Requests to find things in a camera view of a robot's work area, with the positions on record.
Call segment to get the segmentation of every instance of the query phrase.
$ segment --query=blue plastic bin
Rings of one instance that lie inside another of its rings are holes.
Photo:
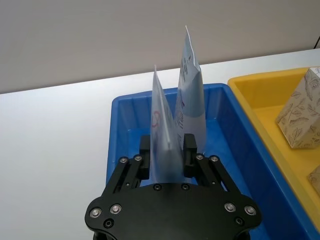
[[[174,113],[177,89],[165,89],[164,93]],[[118,159],[137,154],[140,137],[150,134],[151,94],[147,91],[113,100],[106,181]],[[204,98],[205,155],[218,155],[240,191],[253,198],[262,211],[262,224],[250,231],[251,239],[318,239],[230,88],[220,83],[206,84]]]

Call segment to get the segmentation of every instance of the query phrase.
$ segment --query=white table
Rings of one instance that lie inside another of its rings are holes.
[[[202,65],[203,82],[320,66],[320,49]],[[179,69],[158,72],[163,88]],[[112,100],[152,72],[0,95],[0,239],[90,240],[88,204],[106,180]]]

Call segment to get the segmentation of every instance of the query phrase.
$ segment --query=screw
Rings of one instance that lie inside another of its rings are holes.
[[[188,184],[186,184],[186,183],[183,183],[182,185],[181,185],[181,188],[183,189],[183,190],[189,190],[190,189],[190,186],[188,185]]]
[[[227,202],[225,205],[224,205],[224,208],[225,210],[227,210],[228,212],[232,213],[236,210],[236,207],[235,205],[233,205],[232,203],[230,202]]]
[[[120,213],[121,209],[122,209],[122,207],[119,204],[112,205],[110,207],[110,213],[118,214],[118,213]]]
[[[251,216],[254,216],[257,214],[256,210],[252,206],[245,206],[244,211],[246,212],[246,214]]]
[[[95,219],[95,218],[99,217],[100,214],[101,214],[101,209],[100,208],[95,208],[95,209],[91,210],[90,217]]]
[[[161,188],[162,188],[162,186],[160,184],[153,185],[153,189],[156,190],[156,191],[160,191]]]
[[[108,218],[107,220],[105,220],[104,222],[104,227],[106,229],[112,228],[114,225],[114,220],[112,218]]]
[[[239,226],[243,226],[244,225],[244,220],[241,217],[236,217],[235,218],[235,223],[238,224]]]
[[[219,160],[219,158],[217,158],[216,156],[211,156],[211,157],[210,157],[210,160],[211,160],[212,162],[217,162],[217,161]]]
[[[136,160],[136,161],[140,161],[141,159],[142,159],[142,156],[140,156],[140,155],[137,155],[134,157],[134,160]]]
[[[204,159],[204,156],[202,156],[201,154],[198,154],[198,155],[196,155],[195,157],[196,157],[196,159],[198,159],[198,160]]]
[[[120,158],[120,163],[124,164],[127,162],[127,159],[125,157]]]

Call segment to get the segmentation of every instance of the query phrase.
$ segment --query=plastic bag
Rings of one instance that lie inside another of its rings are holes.
[[[202,73],[191,45],[187,27],[181,59],[174,122],[181,149],[184,134],[193,134],[197,151],[203,153],[206,145],[206,112]]]
[[[151,179],[183,182],[183,159],[168,101],[154,70],[151,104]]]

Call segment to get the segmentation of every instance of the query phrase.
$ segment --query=cardboard box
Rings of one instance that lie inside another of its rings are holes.
[[[320,165],[308,176],[310,183],[320,195]]]
[[[276,118],[293,149],[320,145],[320,67],[310,67]]]

